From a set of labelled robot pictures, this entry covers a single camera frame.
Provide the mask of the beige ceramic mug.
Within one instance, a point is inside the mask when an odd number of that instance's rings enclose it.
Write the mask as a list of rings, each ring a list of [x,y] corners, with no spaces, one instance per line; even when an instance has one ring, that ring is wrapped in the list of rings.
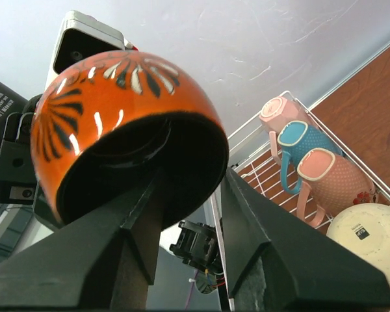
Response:
[[[390,285],[390,206],[351,206],[333,219],[326,235],[381,270]]]

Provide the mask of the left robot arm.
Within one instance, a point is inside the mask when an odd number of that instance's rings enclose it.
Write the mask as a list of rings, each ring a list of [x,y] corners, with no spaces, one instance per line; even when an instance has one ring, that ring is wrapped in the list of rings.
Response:
[[[56,220],[34,173],[30,151],[33,112],[41,94],[27,100],[0,82],[0,205],[31,207],[35,218],[56,231]]]

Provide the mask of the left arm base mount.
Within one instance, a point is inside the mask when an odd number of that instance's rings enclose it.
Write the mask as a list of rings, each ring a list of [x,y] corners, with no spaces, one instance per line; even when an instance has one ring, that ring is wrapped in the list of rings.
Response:
[[[188,220],[180,221],[178,227],[181,232],[169,250],[183,264],[196,269],[194,282],[197,290],[202,294],[210,294],[225,284],[216,229]]]

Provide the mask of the brown mug black interior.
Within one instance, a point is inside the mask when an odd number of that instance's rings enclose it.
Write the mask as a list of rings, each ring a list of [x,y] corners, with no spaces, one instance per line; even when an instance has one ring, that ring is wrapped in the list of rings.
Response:
[[[35,174],[58,223],[69,224],[162,170],[162,225],[191,215],[216,190],[229,144],[211,100],[175,64],[107,51],[59,74],[31,125]]]

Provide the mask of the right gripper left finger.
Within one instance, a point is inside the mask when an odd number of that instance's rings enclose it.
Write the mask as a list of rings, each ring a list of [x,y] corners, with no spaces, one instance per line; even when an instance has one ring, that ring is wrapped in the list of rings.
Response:
[[[143,309],[153,284],[164,172],[0,264],[0,309]]]

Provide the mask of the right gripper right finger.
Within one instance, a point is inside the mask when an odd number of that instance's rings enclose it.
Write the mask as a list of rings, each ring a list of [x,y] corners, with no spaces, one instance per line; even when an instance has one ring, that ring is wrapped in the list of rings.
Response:
[[[260,195],[221,184],[227,289],[237,309],[390,309],[385,275]]]

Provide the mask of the white and pink mug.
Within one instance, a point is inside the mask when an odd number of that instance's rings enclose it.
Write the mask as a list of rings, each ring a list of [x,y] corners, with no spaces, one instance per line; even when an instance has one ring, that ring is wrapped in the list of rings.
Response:
[[[373,181],[353,162],[324,148],[309,151],[297,167],[302,180],[296,216],[311,227],[361,203],[376,203]]]

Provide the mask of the blue floral mug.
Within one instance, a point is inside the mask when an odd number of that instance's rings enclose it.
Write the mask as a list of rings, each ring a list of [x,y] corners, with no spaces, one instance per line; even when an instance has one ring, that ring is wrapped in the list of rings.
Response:
[[[300,120],[289,122],[278,135],[277,142],[282,151],[280,182],[289,194],[298,194],[302,185],[299,177],[294,188],[289,188],[287,174],[290,164],[296,170],[302,158],[314,148],[324,148],[343,155],[341,148],[328,135]]]

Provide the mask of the pink faceted mug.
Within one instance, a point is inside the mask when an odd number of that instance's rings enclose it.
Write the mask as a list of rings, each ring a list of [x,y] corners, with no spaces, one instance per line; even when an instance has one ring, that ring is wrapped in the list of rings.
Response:
[[[259,118],[269,134],[271,155],[278,165],[281,164],[281,159],[278,155],[277,137],[289,122],[300,120],[318,127],[300,104],[283,96],[274,97],[266,102],[259,113]]]

